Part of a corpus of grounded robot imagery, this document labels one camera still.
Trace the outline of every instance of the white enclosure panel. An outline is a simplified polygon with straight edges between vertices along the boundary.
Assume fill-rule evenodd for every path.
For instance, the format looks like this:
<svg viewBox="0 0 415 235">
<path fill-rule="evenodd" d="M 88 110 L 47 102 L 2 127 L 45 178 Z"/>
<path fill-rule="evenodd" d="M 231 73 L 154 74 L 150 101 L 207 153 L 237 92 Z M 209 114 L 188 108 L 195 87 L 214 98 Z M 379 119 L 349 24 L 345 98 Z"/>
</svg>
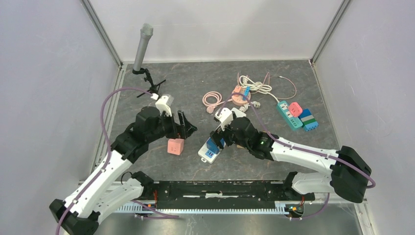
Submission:
<svg viewBox="0 0 415 235">
<path fill-rule="evenodd" d="M 0 3 L 0 234 L 51 235 L 87 177 L 117 66 L 78 0 Z"/>
<path fill-rule="evenodd" d="M 414 12 L 413 0 L 353 1 L 316 64 L 340 144 L 373 170 L 380 235 L 415 228 Z"/>
<path fill-rule="evenodd" d="M 309 59 L 341 0 L 91 0 L 123 61 Z"/>
</svg>

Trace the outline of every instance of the gray stone surface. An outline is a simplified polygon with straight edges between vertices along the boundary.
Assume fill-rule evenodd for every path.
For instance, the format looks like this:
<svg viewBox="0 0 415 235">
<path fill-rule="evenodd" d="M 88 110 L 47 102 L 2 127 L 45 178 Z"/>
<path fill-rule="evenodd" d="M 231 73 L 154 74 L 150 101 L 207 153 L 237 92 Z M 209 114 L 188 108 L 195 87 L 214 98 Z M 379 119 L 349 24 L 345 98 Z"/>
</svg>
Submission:
<svg viewBox="0 0 415 235">
<path fill-rule="evenodd" d="M 236 85 L 237 73 L 249 75 L 253 81 L 263 81 L 265 74 L 271 73 L 271 85 L 276 97 L 290 97 L 294 88 L 290 82 L 278 78 L 278 75 L 291 79 L 297 87 L 297 95 L 287 100 L 298 102 L 303 108 L 309 108 L 320 124 L 317 129 L 305 132 L 302 129 L 292 131 L 276 110 L 276 101 L 270 95 L 253 94 L 252 100 L 261 103 L 258 110 L 271 133 L 288 140 L 319 148 L 337 148 L 333 127 L 324 107 L 322 95 L 308 61 L 239 61 L 239 62 L 201 62 L 201 63 L 163 63 L 143 65 L 148 68 L 156 82 L 162 79 L 160 93 L 174 97 L 174 112 L 183 110 L 187 119 L 198 127 L 184 142 L 180 156 L 167 153 L 167 139 L 150 144 L 149 151 L 141 156 L 129 171 L 142 170 L 154 180 L 226 180 L 226 179 L 285 179 L 291 171 L 312 172 L 307 168 L 281 162 L 259 160 L 247 150 L 231 146 L 225 148 L 213 164 L 203 163 L 197 152 L 208 139 L 209 133 L 218 123 L 206 112 L 202 97 L 210 91 L 224 96 Z M 123 87 L 142 87 L 149 84 L 143 81 L 143 75 L 133 75 L 132 66 L 127 67 Z M 136 98 L 137 92 L 125 91 L 120 95 L 111 140 L 120 134 L 128 124 L 134 122 L 137 112 L 144 106 L 154 105 L 148 96 Z M 262 130 L 251 109 L 247 117 L 253 125 Z"/>
</svg>

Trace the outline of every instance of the blue block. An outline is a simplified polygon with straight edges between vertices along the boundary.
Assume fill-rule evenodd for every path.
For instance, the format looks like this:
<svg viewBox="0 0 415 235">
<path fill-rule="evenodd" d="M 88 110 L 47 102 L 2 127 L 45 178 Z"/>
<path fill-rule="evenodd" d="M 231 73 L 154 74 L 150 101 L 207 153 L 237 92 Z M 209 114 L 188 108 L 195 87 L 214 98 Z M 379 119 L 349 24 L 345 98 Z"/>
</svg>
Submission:
<svg viewBox="0 0 415 235">
<path fill-rule="evenodd" d="M 305 118 L 306 116 L 310 116 L 310 115 L 311 115 L 310 110 L 308 110 L 308 109 L 303 109 L 303 110 L 302 110 L 302 113 L 299 115 L 299 119 L 301 119 L 301 118 Z"/>
<path fill-rule="evenodd" d="M 286 101 L 281 101 L 277 104 L 277 110 L 282 115 L 284 120 L 288 123 L 291 130 L 296 131 L 299 128 L 302 127 L 302 122 L 298 117 L 294 117 L 289 109 L 288 109 L 288 103 Z"/>
<path fill-rule="evenodd" d="M 315 129 L 318 126 L 319 126 L 319 123 L 315 121 L 313 123 L 310 123 L 310 124 L 307 124 L 307 125 L 303 126 L 303 129 L 304 129 L 304 131 L 309 131 L 309 130 Z"/>
<path fill-rule="evenodd" d="M 249 90 L 250 90 L 250 89 L 251 89 L 250 87 L 246 87 L 245 92 L 244 92 L 244 95 L 245 95 L 246 97 L 248 97 L 248 93 L 249 93 Z"/>
<path fill-rule="evenodd" d="M 221 143 L 223 146 L 225 146 L 225 140 L 221 139 Z M 218 154 L 220 149 L 218 146 L 215 145 L 215 143 L 213 142 L 213 140 L 211 138 L 209 138 L 209 140 L 206 141 L 206 146 L 207 148 L 214 154 Z"/>
</svg>

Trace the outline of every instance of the pink cube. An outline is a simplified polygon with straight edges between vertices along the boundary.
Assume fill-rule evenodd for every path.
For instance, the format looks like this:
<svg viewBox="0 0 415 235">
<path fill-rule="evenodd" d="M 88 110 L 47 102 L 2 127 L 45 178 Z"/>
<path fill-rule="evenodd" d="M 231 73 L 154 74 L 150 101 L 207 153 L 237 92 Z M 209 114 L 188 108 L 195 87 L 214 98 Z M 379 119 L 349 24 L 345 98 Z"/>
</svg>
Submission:
<svg viewBox="0 0 415 235">
<path fill-rule="evenodd" d="M 169 139 L 167 143 L 167 152 L 180 155 L 183 151 L 184 140 L 183 139 Z"/>
<path fill-rule="evenodd" d="M 290 106 L 288 106 L 288 110 L 295 118 L 297 118 L 302 113 L 302 108 L 297 102 L 292 102 Z"/>
</svg>

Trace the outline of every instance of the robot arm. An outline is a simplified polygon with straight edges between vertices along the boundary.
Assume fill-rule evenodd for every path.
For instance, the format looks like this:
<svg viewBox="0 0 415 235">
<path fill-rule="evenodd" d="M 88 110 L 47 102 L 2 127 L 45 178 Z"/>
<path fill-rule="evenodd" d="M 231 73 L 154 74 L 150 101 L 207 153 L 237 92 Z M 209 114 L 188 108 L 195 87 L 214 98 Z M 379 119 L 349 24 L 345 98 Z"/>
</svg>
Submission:
<svg viewBox="0 0 415 235">
<path fill-rule="evenodd" d="M 353 148 L 343 146 L 340 150 L 314 148 L 286 140 L 265 132 L 259 132 L 251 121 L 235 110 L 224 108 L 215 115 L 220 127 L 210 134 L 212 141 L 224 148 L 237 144 L 244 147 L 259 159 L 288 162 L 317 171 L 317 173 L 291 172 L 284 181 L 287 192 L 293 194 L 335 192 L 340 197 L 361 203 L 367 188 L 368 179 L 340 163 L 344 160 L 370 176 L 370 167 Z"/>
<path fill-rule="evenodd" d="M 178 111 L 179 124 L 174 121 L 169 107 L 172 100 L 170 95 L 163 95 L 156 102 L 156 107 L 142 108 L 136 121 L 118 135 L 111 145 L 112 157 L 107 167 L 103 169 L 108 155 L 71 195 L 63 201 L 55 199 L 50 204 L 49 209 L 55 220 L 59 221 L 64 211 L 74 203 L 62 223 L 67 232 L 93 234 L 108 215 L 141 196 L 145 185 L 134 175 L 117 189 L 106 195 L 105 192 L 120 174 L 148 150 L 151 142 L 162 137 L 186 139 L 197 130 L 181 111 Z M 82 197 L 76 200 L 82 190 L 85 190 Z"/>
</svg>

